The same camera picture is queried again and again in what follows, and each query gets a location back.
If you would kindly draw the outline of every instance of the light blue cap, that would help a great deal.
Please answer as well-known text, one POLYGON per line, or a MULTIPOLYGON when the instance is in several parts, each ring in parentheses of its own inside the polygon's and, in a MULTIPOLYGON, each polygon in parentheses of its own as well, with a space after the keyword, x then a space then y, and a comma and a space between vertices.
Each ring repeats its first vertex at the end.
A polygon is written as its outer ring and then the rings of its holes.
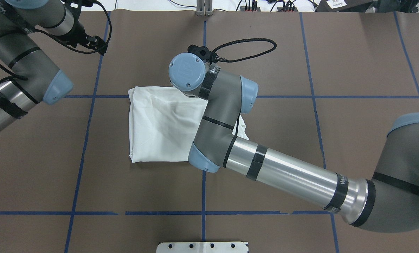
POLYGON ((169 64, 169 78, 181 91, 192 91, 202 84, 206 68, 203 61, 192 53, 181 53, 169 64))
POLYGON ((62 70, 59 70, 47 88, 43 101, 49 105, 55 104, 66 96, 72 89, 72 81, 65 75, 65 73, 63 73, 62 70))
POLYGON ((388 135, 397 128, 416 123, 419 123, 419 112, 402 115, 394 122, 394 125, 392 125, 391 131, 389 131, 388 135))
POLYGON ((258 95, 258 84, 243 76, 240 77, 240 84, 242 90, 242 101, 240 113, 247 114, 255 104, 256 96, 258 95))
POLYGON ((189 151, 188 161, 194 167, 203 171, 215 173, 219 170, 220 166, 217 166, 214 162, 211 162, 205 155, 200 152, 199 149, 192 142, 191 150, 189 151))
POLYGON ((43 7, 49 0, 5 0, 5 2, 20 9, 36 9, 43 7))

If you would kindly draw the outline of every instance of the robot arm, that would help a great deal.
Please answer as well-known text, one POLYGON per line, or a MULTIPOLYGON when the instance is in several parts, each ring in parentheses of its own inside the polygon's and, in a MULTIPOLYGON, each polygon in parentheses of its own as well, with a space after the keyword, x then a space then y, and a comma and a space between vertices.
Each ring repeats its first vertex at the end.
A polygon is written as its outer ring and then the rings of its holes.
POLYGON ((352 226, 375 232, 419 228, 419 113, 394 124, 371 180, 338 173, 233 136, 239 112, 253 107, 258 85, 242 76, 204 64, 192 53, 169 65, 171 83, 208 105, 189 153, 189 162, 215 173, 220 166, 283 190, 352 226))
POLYGON ((71 80, 34 43, 27 34, 35 26, 66 45, 78 44, 104 54, 107 49, 99 37, 86 35, 78 17, 79 8, 71 8, 71 0, 0 0, 0 60, 12 76, 0 81, 0 131, 41 101, 54 104, 68 94, 71 80))

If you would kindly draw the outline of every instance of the metal bracket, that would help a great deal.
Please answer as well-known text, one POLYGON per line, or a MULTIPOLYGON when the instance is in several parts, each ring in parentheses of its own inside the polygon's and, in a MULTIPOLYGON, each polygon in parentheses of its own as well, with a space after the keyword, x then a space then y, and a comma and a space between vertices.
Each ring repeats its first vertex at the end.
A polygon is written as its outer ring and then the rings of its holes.
POLYGON ((213 0, 197 0, 197 16, 213 16, 213 0))
POLYGON ((248 253, 248 242, 161 243, 156 253, 248 253))

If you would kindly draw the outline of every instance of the white label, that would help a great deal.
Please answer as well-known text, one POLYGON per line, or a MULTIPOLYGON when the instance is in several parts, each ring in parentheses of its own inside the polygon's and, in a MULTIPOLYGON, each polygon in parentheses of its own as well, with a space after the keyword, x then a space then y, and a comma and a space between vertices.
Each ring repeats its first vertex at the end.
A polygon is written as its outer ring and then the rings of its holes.
POLYGON ((339 8, 339 7, 342 7, 342 6, 347 6, 347 4, 346 4, 346 2, 344 2, 344 0, 328 0, 327 4, 332 9, 339 8))

